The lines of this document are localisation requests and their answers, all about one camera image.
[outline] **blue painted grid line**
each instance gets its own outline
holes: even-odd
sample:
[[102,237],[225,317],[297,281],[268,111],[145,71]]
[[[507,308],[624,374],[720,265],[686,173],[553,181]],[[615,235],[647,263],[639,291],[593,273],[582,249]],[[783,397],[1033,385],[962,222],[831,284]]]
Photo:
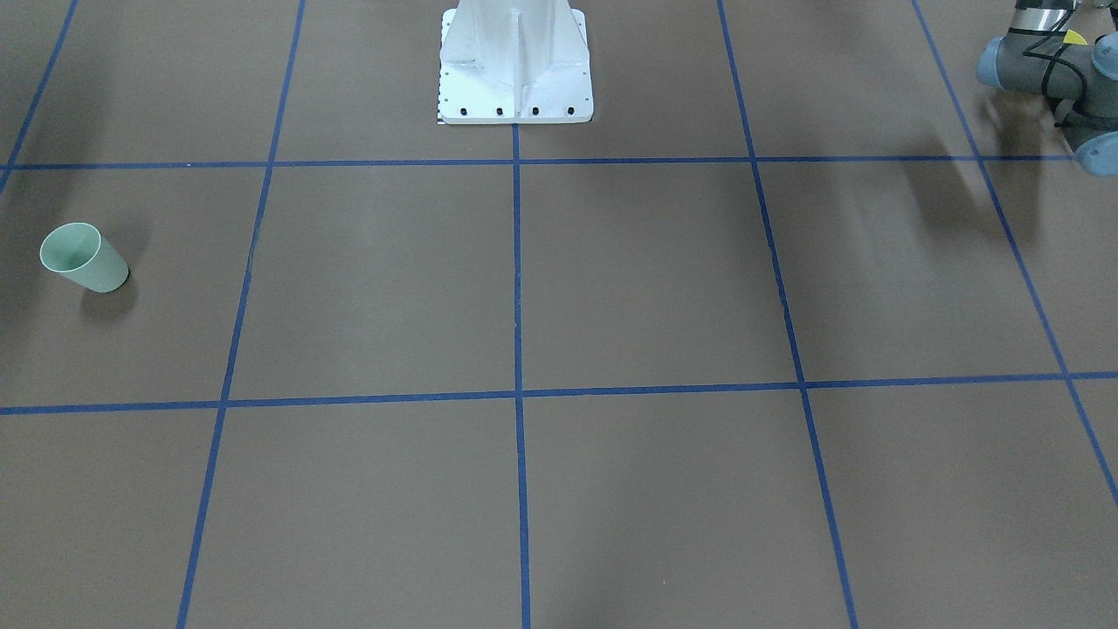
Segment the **blue painted grid line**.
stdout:
[[[805,381],[807,389],[873,389],[907,387],[951,387],[969,384],[1063,382],[1065,378],[1076,381],[1114,381],[1118,372],[1080,372],[1050,374],[992,374],[979,377],[930,377],[910,379],[866,379],[841,381]],[[796,391],[798,382],[726,383],[726,384],[680,384],[647,387],[600,387],[569,389],[524,389],[522,398],[588,398],[624,395],[665,395],[733,393],[759,391]],[[41,407],[0,407],[0,417],[53,416],[69,413],[130,413],[143,411],[189,411],[226,409],[268,409],[277,407],[331,407],[345,404],[404,404],[417,402],[451,402],[468,400],[514,400],[515,390],[509,391],[461,391],[443,393],[389,393],[373,395],[332,395],[314,398],[246,398],[240,400],[191,400],[172,402],[122,402],[107,404],[56,404]]]
[[63,28],[58,31],[58,39],[55,40],[55,47],[50,51],[50,58],[47,60],[47,67],[42,70],[42,78],[39,79],[39,86],[35,89],[35,96],[31,97],[31,104],[27,107],[27,115],[23,116],[23,124],[19,127],[19,135],[16,136],[16,143],[11,147],[11,153],[8,155],[8,170],[0,173],[0,193],[3,193],[4,188],[8,187],[8,178],[11,177],[11,166],[15,165],[16,160],[19,159],[19,152],[23,149],[23,142],[27,140],[27,132],[31,128],[31,120],[35,118],[35,112],[39,108],[39,102],[42,99],[44,92],[47,90],[47,82],[50,80],[50,74],[55,70],[55,64],[58,63],[58,55],[61,54],[63,44],[66,42],[66,35],[69,32],[70,22],[74,21],[74,11],[77,10],[77,0],[70,0],[69,8],[66,10],[66,18],[63,20]]
[[[1070,155],[758,155],[745,156],[635,156],[635,158],[532,158],[521,159],[521,165],[593,165],[619,163],[844,163],[908,161],[1068,161]],[[0,164],[9,170],[173,170],[220,168],[373,168],[381,165],[512,165],[512,159],[311,159],[276,161],[152,161],[91,163],[17,163]]]
[[842,549],[842,539],[839,534],[839,523],[835,518],[834,505],[831,501],[831,485],[827,482],[826,466],[823,461],[823,450],[819,447],[818,433],[815,430],[815,416],[812,412],[812,402],[807,393],[804,379],[804,366],[800,362],[799,346],[796,343],[796,331],[792,323],[792,309],[788,306],[788,293],[785,289],[784,274],[780,270],[780,257],[777,254],[776,239],[773,236],[773,223],[769,220],[768,203],[765,199],[765,188],[761,183],[760,168],[757,162],[757,151],[754,146],[754,134],[749,126],[749,112],[746,108],[746,98],[741,89],[741,78],[738,73],[738,61],[733,54],[733,41],[730,37],[730,26],[726,19],[726,3],[718,0],[719,19],[722,22],[722,37],[726,40],[726,55],[730,63],[730,74],[733,78],[733,92],[738,98],[738,111],[741,115],[741,128],[746,135],[746,146],[749,150],[750,166],[752,168],[754,185],[757,188],[757,202],[760,207],[761,221],[765,225],[765,239],[768,241],[769,251],[773,256],[773,275],[776,278],[777,293],[780,297],[780,306],[784,309],[784,324],[788,335],[788,346],[792,351],[792,361],[796,369],[796,384],[799,390],[800,403],[804,408],[804,419],[807,422],[807,436],[812,442],[812,455],[815,458],[815,473],[819,482],[819,494],[823,498],[823,507],[826,512],[827,527],[831,531],[831,544],[835,555],[835,566],[839,571],[839,580],[842,584],[843,599],[846,603],[846,616],[850,620],[851,629],[858,629],[858,611],[854,607],[854,595],[851,590],[850,578],[846,571],[846,559]]
[[195,575],[198,570],[198,557],[201,552],[202,535],[206,531],[206,515],[209,511],[210,493],[214,488],[214,475],[217,470],[217,457],[221,448],[221,433],[225,429],[225,414],[229,401],[229,391],[233,389],[233,374],[237,364],[237,351],[240,345],[240,333],[245,324],[245,309],[248,305],[248,292],[253,280],[253,258],[256,255],[256,245],[260,236],[260,223],[264,220],[264,209],[268,201],[268,190],[272,185],[272,163],[276,159],[276,151],[280,145],[280,134],[283,130],[283,116],[287,106],[287,94],[291,89],[291,77],[295,69],[295,55],[299,50],[299,37],[303,28],[303,15],[306,10],[306,0],[299,1],[295,12],[295,27],[291,37],[291,48],[287,53],[287,67],[284,72],[283,87],[280,90],[280,105],[276,108],[275,127],[272,131],[272,146],[268,150],[268,165],[264,171],[264,182],[260,185],[260,199],[256,207],[256,220],[253,223],[253,238],[248,247],[248,259],[245,263],[245,275],[240,286],[240,299],[237,304],[237,317],[233,327],[233,339],[229,342],[229,360],[226,366],[225,381],[221,385],[220,407],[217,419],[214,422],[214,438],[210,442],[209,459],[206,464],[206,478],[202,483],[201,498],[198,505],[198,517],[195,522],[195,536],[190,544],[190,559],[187,563],[187,574],[182,584],[182,599],[179,602],[178,629],[186,629],[187,616],[190,611],[190,594],[193,590]]
[[520,126],[512,125],[512,250],[513,250],[513,356],[517,401],[517,485],[520,503],[520,622],[532,626],[532,589],[528,536],[528,460],[524,452],[524,353],[523,353],[523,266],[520,239]]
[[150,161],[106,163],[21,163],[12,170],[164,170],[178,168],[265,168],[266,161]]
[[215,410],[220,404],[216,400],[189,402],[133,402],[127,404],[59,404],[46,407],[0,407],[3,416],[53,416],[66,413],[119,413],[129,411],[188,411],[193,409]]
[[1063,374],[1002,374],[993,377],[934,377],[923,379],[869,379],[850,381],[808,381],[807,389],[871,389],[888,387],[950,387],[1015,382],[1061,382]]
[[748,156],[529,158],[524,165],[590,165],[608,163],[746,163]]
[[806,156],[758,156],[757,161],[762,163],[783,162],[808,162],[808,163],[831,163],[831,162],[863,162],[863,161],[974,161],[973,155],[806,155]]
[[1071,161],[1072,155],[978,155],[982,161]]
[[512,165],[511,159],[312,159],[273,162],[276,168],[352,168],[376,165]]
[[1069,374],[1076,381],[1107,381],[1118,379],[1118,372],[1072,372]]
[[467,391],[454,393],[396,393],[386,395],[335,395],[325,398],[276,398],[229,400],[229,409],[276,407],[333,407],[343,404],[400,404],[409,402],[451,402],[458,400],[511,400],[514,391]]
[[671,393],[733,393],[798,390],[799,383],[681,384],[664,387],[595,387],[584,389],[529,389],[524,398],[588,398],[610,395],[665,395]]
[[970,144],[970,151],[976,158],[978,158],[978,170],[982,172],[983,180],[986,182],[986,190],[989,192],[991,200],[994,201],[994,209],[997,211],[997,218],[1002,222],[1002,229],[1005,231],[1005,238],[1010,242],[1010,248],[1013,251],[1014,259],[1017,261],[1017,268],[1021,270],[1021,277],[1024,279],[1025,286],[1029,288],[1029,295],[1033,299],[1033,306],[1036,308],[1036,316],[1040,318],[1041,326],[1044,328],[1044,334],[1048,336],[1049,345],[1052,347],[1052,354],[1055,356],[1057,364],[1060,366],[1060,374],[1063,377],[1064,383],[1068,387],[1068,393],[1071,395],[1072,403],[1076,406],[1076,412],[1079,414],[1079,421],[1083,426],[1083,431],[1087,433],[1087,439],[1091,445],[1091,450],[1095,451],[1095,459],[1099,464],[1102,477],[1106,479],[1107,486],[1110,488],[1110,497],[1114,501],[1115,506],[1118,506],[1118,484],[1115,483],[1115,477],[1110,471],[1110,466],[1107,464],[1106,456],[1102,454],[1102,448],[1099,447],[1098,438],[1095,435],[1095,428],[1091,426],[1091,421],[1087,417],[1087,411],[1083,409],[1083,404],[1079,399],[1079,392],[1076,390],[1076,383],[1068,371],[1068,364],[1064,361],[1063,353],[1060,351],[1060,344],[1057,343],[1055,333],[1052,331],[1052,326],[1049,324],[1048,314],[1044,313],[1044,306],[1041,304],[1040,293],[1036,290],[1032,275],[1029,273],[1029,267],[1025,265],[1025,258],[1021,254],[1021,247],[1017,246],[1017,240],[1013,236],[1013,229],[1010,226],[1010,220],[1006,218],[1005,211],[1002,208],[1002,201],[997,196],[997,191],[994,189],[994,181],[989,175],[989,171],[986,168],[982,153],[978,151],[978,143],[975,142],[970,125],[967,123],[966,113],[964,113],[963,106],[959,104],[958,94],[955,92],[954,85],[951,85],[951,78],[947,74],[947,67],[944,65],[944,59],[939,55],[939,48],[936,47],[936,41],[931,36],[931,29],[928,28],[928,21],[923,17],[923,11],[920,10],[920,3],[918,0],[910,1],[912,3],[912,10],[916,11],[916,17],[920,21],[920,28],[923,30],[923,36],[928,40],[928,47],[931,49],[931,55],[936,59],[936,66],[939,68],[939,75],[944,80],[944,85],[947,87],[947,93],[951,97],[951,104],[955,106],[955,113],[959,117],[959,123],[963,125],[964,133],[966,133],[967,142]]

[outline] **grid square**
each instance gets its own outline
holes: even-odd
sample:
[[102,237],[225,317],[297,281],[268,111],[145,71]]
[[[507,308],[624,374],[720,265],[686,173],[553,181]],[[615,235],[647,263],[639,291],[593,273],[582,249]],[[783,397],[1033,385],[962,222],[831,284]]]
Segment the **grid square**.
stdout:
[[1068,369],[1118,370],[1114,179],[1071,161],[986,168]]
[[808,380],[1058,371],[975,163],[761,173]]
[[[216,400],[259,169],[16,172],[0,198],[0,400],[6,407]],[[94,293],[39,263],[70,221],[132,274]]]
[[212,411],[0,418],[0,625],[172,627]]
[[528,400],[532,626],[843,627],[795,392]]
[[229,411],[190,627],[519,627],[509,401]]
[[505,125],[437,123],[439,25],[456,3],[309,2],[280,158],[510,158]]
[[[982,154],[1071,153],[1063,135],[1053,126],[1043,97],[1002,92],[978,83],[975,77],[986,42],[1005,35],[1010,28],[1013,7],[1003,2],[923,0],[920,9]],[[1069,26],[1088,40],[1114,30],[1108,12],[1093,10],[1091,3],[1084,3]]]
[[758,154],[970,153],[908,2],[726,4]]
[[267,159],[297,4],[79,3],[20,161]]
[[275,171],[240,398],[513,387],[512,169]]
[[527,158],[747,154],[714,2],[578,0],[594,120],[525,125]]
[[1063,383],[812,401],[862,627],[1118,621],[1115,504]]
[[1118,473],[1118,381],[1080,381],[1076,390],[1114,475]]
[[0,21],[0,162],[7,163],[50,60],[69,0],[10,0]]
[[527,387],[795,380],[748,165],[522,178]]

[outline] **paper cup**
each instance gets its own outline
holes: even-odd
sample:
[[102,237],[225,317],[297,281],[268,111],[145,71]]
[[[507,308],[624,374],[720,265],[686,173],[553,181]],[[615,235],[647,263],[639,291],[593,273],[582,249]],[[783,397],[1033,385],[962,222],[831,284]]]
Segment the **paper cup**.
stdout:
[[91,290],[108,292],[129,278],[129,265],[101,231],[88,222],[69,222],[50,231],[39,247],[48,269]]

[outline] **cup rim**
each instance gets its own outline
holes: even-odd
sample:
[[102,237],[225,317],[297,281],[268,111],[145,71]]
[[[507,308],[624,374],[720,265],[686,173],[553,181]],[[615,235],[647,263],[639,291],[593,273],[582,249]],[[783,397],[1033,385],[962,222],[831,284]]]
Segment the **cup rim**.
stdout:
[[[47,246],[47,242],[48,242],[48,241],[50,240],[50,238],[51,238],[51,237],[53,237],[53,236],[54,236],[54,235],[55,235],[56,232],[58,232],[59,230],[61,230],[61,229],[66,229],[66,228],[68,228],[68,227],[69,227],[69,228],[72,228],[72,227],[74,227],[75,225],[80,225],[80,226],[84,226],[84,227],[88,227],[88,228],[93,229],[93,232],[94,232],[94,234],[96,234],[96,235],[97,235],[97,248],[96,248],[96,249],[94,249],[94,251],[93,251],[93,255],[91,255],[91,256],[89,256],[89,259],[86,259],[85,261],[83,261],[82,264],[79,264],[79,265],[77,265],[77,266],[75,266],[75,267],[73,267],[73,268],[55,268],[55,267],[53,267],[51,265],[47,264],[47,260],[46,260],[46,258],[45,258],[45,257],[42,256],[42,251],[44,251],[44,249],[46,248],[46,246]],[[47,234],[47,237],[42,238],[42,244],[40,244],[40,245],[39,245],[39,261],[41,261],[41,263],[42,263],[42,265],[44,265],[44,266],[45,266],[45,267],[46,267],[46,268],[47,268],[48,270],[51,270],[51,271],[54,271],[54,273],[73,273],[73,271],[75,271],[75,270],[78,270],[78,269],[80,269],[80,268],[84,268],[84,267],[85,267],[85,266],[87,266],[87,265],[88,265],[88,264],[89,264],[91,261],[93,261],[93,258],[97,257],[97,254],[98,254],[98,252],[101,252],[101,247],[102,247],[102,245],[103,245],[104,242],[105,242],[105,238],[104,238],[104,236],[102,236],[102,235],[101,235],[101,229],[97,229],[97,227],[95,227],[95,226],[93,226],[93,225],[91,225],[91,223],[88,223],[88,222],[82,222],[82,221],[77,221],[77,222],[67,222],[67,223],[65,223],[65,225],[59,225],[58,227],[55,227],[54,229],[51,229],[51,230],[50,230],[50,232],[49,232],[49,234]]]

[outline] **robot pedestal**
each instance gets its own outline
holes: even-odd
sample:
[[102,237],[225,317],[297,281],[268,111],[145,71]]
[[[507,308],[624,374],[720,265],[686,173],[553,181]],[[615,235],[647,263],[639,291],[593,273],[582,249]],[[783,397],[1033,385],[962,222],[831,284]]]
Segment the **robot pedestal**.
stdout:
[[567,0],[461,0],[443,15],[438,118],[447,124],[588,122],[586,16]]

